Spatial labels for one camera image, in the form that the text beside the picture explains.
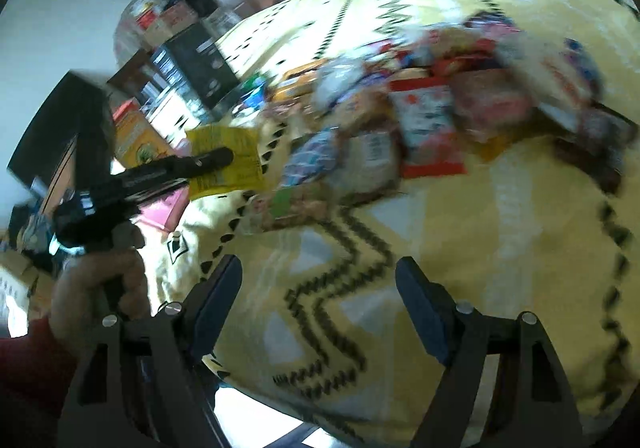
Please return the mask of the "person left hand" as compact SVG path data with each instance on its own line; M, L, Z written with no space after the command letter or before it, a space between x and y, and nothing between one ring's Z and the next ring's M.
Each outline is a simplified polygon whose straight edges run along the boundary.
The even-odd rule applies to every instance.
M74 357L92 350L93 333L110 313L131 320L151 316L148 279L139 249L145 238L133 223L115 229L114 249L67 258L52 293L49 324Z

